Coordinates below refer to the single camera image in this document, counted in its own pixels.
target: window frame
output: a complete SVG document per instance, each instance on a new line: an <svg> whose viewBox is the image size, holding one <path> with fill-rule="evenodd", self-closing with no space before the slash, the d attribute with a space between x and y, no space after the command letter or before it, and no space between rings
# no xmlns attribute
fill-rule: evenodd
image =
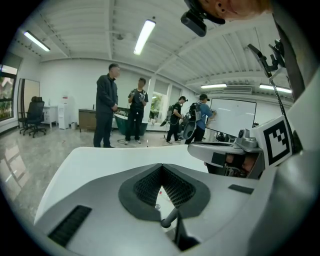
<svg viewBox="0 0 320 256"><path fill-rule="evenodd" d="M3 119L0 119L0 123L1 123L1 122L5 121L5 120L15 118L14 98L15 98L15 87L16 87L17 75L16 74L5 73L5 72L0 71L0 77L6 77L6 78L13 79L11 98L0 98L0 103L2 103L2 102L11 102L11 117L6 117L6 118L3 118Z"/></svg>

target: black and white square marker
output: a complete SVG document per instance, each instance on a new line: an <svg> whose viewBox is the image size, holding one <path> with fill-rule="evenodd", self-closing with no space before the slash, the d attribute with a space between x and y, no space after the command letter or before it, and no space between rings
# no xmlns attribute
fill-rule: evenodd
<svg viewBox="0 0 320 256"><path fill-rule="evenodd" d="M290 153L288 134L283 120L264 130L263 134L268 150L269 165Z"/></svg>

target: dark jacket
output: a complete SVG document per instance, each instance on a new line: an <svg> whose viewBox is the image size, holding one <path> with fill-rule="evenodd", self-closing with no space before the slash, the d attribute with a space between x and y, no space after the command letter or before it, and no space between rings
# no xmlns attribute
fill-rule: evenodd
<svg viewBox="0 0 320 256"><path fill-rule="evenodd" d="M109 74L102 75L96 82L96 113L112 114L111 109L118 105L118 88L115 79L111 79Z"/></svg>

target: head-mounted camera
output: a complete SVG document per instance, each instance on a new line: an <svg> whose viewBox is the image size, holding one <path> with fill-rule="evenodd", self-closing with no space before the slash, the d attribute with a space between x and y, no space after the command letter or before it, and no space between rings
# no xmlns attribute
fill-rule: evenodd
<svg viewBox="0 0 320 256"><path fill-rule="evenodd" d="M225 24L226 21L221 18L214 17L206 13L198 0L184 0L189 7L189 11L185 12L181 17L181 22L189 29L195 32L199 37L204 37L207 34L207 26L204 20L209 20L216 24Z"/></svg>

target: white desk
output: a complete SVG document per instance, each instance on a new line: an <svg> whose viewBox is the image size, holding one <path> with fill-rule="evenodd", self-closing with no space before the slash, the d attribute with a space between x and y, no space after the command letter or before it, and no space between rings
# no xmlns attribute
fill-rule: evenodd
<svg viewBox="0 0 320 256"><path fill-rule="evenodd" d="M52 123L58 124L58 106L45 105L42 112L44 113L43 124L50 125L50 129L52 129Z"/></svg>
<svg viewBox="0 0 320 256"><path fill-rule="evenodd" d="M34 223L54 204L94 179L155 163L175 164L208 172L203 161L188 153L188 145L148 148L79 147L68 155L53 176L41 199ZM163 188L157 204L160 204L161 217L164 218L174 208Z"/></svg>

